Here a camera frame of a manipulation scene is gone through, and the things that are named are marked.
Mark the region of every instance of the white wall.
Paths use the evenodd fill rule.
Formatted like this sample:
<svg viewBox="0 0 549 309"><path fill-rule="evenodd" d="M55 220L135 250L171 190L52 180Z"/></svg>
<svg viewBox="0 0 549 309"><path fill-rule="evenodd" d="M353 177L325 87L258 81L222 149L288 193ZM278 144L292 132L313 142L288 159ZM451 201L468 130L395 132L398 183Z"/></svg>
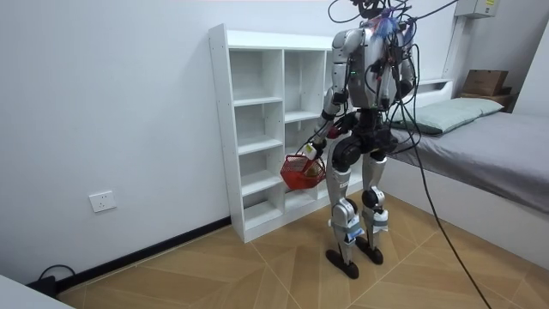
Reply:
<svg viewBox="0 0 549 309"><path fill-rule="evenodd" d="M469 70L508 70L505 86L521 90L549 19L547 0L500 0L495 17L469 21L469 51L457 78L460 92Z"/></svg>
<svg viewBox="0 0 549 309"><path fill-rule="evenodd" d="M547 77L549 76L549 24L541 38L538 51L524 82L521 95L516 101L513 113L549 117L549 101L547 100Z"/></svg>
<svg viewBox="0 0 549 309"><path fill-rule="evenodd" d="M229 215L208 29L331 36L358 24L332 23L328 4L2 0L0 274L86 270ZM424 78L442 74L452 12L419 25ZM118 208L96 215L87 196L105 190Z"/></svg>

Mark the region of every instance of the robot leg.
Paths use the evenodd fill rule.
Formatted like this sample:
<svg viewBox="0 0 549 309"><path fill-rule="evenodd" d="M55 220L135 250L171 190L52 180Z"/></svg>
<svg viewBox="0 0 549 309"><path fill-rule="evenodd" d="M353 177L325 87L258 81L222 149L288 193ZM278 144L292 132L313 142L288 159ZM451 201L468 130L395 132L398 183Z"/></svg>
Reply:
<svg viewBox="0 0 549 309"><path fill-rule="evenodd" d="M365 154L362 165L362 216L365 219L367 239L358 237L357 247L365 253L374 264L383 264L383 254L377 247L380 231L388 231L389 211L383 209L385 195L377 185L383 174L387 157L382 152Z"/></svg>
<svg viewBox="0 0 549 309"><path fill-rule="evenodd" d="M351 177L349 167L341 167L338 151L341 147L354 147L349 137L340 137L328 153L328 164L326 168L326 185L328 187L329 200L332 205L332 217L329 225L334 229L334 236L337 240L339 251L327 250L326 258L337 268L342 270L349 278L359 277L359 268L352 261L352 248L357 236L364 233L360 226L359 210L356 204L346 199L347 187Z"/></svg>

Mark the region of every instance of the white bed frame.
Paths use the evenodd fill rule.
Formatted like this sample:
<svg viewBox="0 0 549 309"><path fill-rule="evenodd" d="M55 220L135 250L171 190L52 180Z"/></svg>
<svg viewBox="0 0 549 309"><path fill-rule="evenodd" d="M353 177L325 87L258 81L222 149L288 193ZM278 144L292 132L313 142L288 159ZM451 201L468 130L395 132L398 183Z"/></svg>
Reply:
<svg viewBox="0 0 549 309"><path fill-rule="evenodd" d="M418 106L450 99L451 84L418 95ZM549 269L549 215L436 173L425 176L441 219ZM418 167L389 159L380 188L432 213Z"/></svg>

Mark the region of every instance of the humanoid robot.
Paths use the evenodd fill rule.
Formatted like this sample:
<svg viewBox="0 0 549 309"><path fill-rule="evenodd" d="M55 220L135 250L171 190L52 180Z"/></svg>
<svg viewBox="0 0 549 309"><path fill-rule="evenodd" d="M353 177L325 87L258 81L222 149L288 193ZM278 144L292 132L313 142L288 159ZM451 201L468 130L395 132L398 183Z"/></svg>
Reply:
<svg viewBox="0 0 549 309"><path fill-rule="evenodd" d="M326 182L332 205L329 225L334 229L339 251L326 251L326 258L353 279L359 277L359 269L352 260L354 245L374 264L383 263L383 254L377 247L378 232L388 229L389 213L383 209L385 196L377 185L386 154L397 145L389 125L383 121L383 113L414 89L416 82L410 52L412 42L405 41L405 37L410 37L406 31L413 31L412 27L402 22L388 32L379 33L379 22L391 11L378 9L377 3L355 0L366 21L334 37L333 86L324 97L323 112L311 141L318 158L326 148L326 138L335 139L328 150ZM335 121L342 107L346 111L349 108L349 99L358 111L345 113ZM346 198L346 192L350 166L361 155L364 205L359 209ZM365 220L365 232L360 226L359 212Z"/></svg>

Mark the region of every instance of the black baseboard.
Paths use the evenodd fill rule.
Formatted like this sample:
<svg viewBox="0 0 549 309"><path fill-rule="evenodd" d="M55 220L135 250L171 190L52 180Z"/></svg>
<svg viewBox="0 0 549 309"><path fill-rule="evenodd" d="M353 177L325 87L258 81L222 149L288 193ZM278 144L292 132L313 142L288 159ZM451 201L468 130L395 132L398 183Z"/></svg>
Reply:
<svg viewBox="0 0 549 309"><path fill-rule="evenodd" d="M151 245L150 247L141 249L140 251L130 253L126 256L112 260L111 262L101 264L99 266L93 267L92 269L84 270L83 272L80 272L74 276L59 280L56 284L57 293L59 294L69 288L77 286L78 284L108 274L111 271L121 269L124 266L130 265L132 263L139 262L144 258L152 257L153 255L166 251L170 248L173 248L174 246L182 245L187 241L201 237L222 227L226 227L229 224L231 224L231 217L223 218L218 221L209 223L203 227L199 227L197 229L189 231L187 233L182 233L179 236L164 240L156 245Z"/></svg>

